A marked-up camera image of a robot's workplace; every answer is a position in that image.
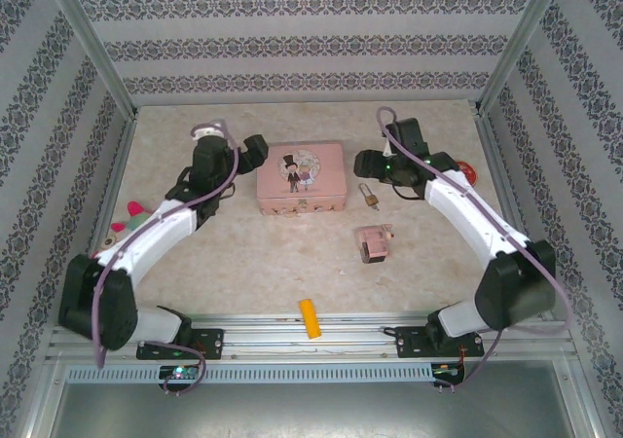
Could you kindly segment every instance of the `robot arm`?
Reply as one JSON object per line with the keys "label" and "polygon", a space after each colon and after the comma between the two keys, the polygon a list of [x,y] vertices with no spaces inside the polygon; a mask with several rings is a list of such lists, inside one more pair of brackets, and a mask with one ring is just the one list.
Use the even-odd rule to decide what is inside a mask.
{"label": "robot arm", "polygon": [[[469,333],[483,329],[499,331],[552,309],[556,300],[554,288],[507,238],[519,242],[550,274],[556,266],[552,247],[544,240],[531,242],[499,217],[476,194],[448,154],[431,155],[416,119],[394,122],[386,128],[410,153],[443,172],[464,192],[409,160],[389,143],[384,152],[360,152],[355,158],[355,175],[413,188],[457,228],[485,270],[473,299],[428,316],[426,333],[435,349],[456,346]],[[482,215],[468,195],[489,211],[504,234]]]}
{"label": "robot arm", "polygon": [[[99,300],[101,344],[110,350],[138,341],[158,341],[180,346],[189,344],[192,335],[190,318],[164,307],[138,308],[134,290],[170,248],[198,230],[218,209],[222,192],[209,200],[192,204],[221,186],[234,166],[234,151],[222,131],[214,125],[204,124],[193,128],[191,134],[197,141],[193,164],[184,168],[175,186],[168,191],[165,200],[146,222],[94,258],[78,255],[71,260],[60,302],[60,325],[92,338],[93,289],[103,269],[118,250],[125,246],[123,254],[118,255],[112,271],[105,279]],[[245,139],[244,144],[247,151],[238,154],[238,174],[259,167],[268,156],[268,145],[261,135]],[[188,207],[170,212],[185,203]]]}

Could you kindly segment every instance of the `marble surface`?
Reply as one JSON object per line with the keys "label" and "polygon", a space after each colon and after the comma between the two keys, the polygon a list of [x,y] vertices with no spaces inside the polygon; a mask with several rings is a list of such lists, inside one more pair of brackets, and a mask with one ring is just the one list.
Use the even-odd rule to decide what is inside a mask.
{"label": "marble surface", "polygon": [[[190,129],[225,118],[238,142],[262,133],[269,144],[340,140],[348,172],[347,208],[295,217],[262,216],[255,172],[236,179],[237,192],[216,216],[178,243],[147,273],[139,304],[191,314],[298,311],[311,298],[319,313],[436,310],[472,297],[483,270],[460,234],[423,201],[403,201],[388,185],[366,180],[380,200],[370,209],[352,171],[362,149],[383,149],[376,109],[416,117],[431,152],[472,164],[476,190],[499,210],[494,185],[467,101],[335,102],[143,107],[138,117],[114,219],[126,203],[156,208],[190,165]],[[353,230],[391,223],[395,238],[382,263],[364,265]]]}

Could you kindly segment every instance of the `plush toy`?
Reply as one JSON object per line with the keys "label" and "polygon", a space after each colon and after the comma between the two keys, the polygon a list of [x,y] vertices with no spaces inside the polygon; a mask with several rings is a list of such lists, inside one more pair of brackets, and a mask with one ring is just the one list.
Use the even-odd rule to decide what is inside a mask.
{"label": "plush toy", "polygon": [[143,222],[145,222],[149,216],[152,215],[151,211],[148,211],[142,204],[136,201],[130,201],[128,203],[129,219],[124,222],[113,222],[110,225],[111,234],[106,236],[99,249],[93,254],[107,250],[114,246],[118,241],[126,238],[132,231],[137,229]]}

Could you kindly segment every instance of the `yellow object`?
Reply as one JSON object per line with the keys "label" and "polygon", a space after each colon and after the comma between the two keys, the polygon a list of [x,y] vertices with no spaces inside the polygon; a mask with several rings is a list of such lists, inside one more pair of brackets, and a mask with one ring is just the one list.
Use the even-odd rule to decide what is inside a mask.
{"label": "yellow object", "polygon": [[318,318],[315,315],[315,308],[311,299],[302,300],[299,302],[301,307],[301,313],[303,314],[303,321],[305,321],[305,329],[308,330],[308,337],[310,339],[320,337],[320,325],[318,324]]}

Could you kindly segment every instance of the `pink tin box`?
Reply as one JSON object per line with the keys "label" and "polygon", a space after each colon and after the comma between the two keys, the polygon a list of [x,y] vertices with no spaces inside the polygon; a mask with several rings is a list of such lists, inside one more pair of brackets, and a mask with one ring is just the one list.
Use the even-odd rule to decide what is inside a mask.
{"label": "pink tin box", "polygon": [[341,211],[347,200],[342,145],[279,144],[257,170],[257,201],[265,215]]}

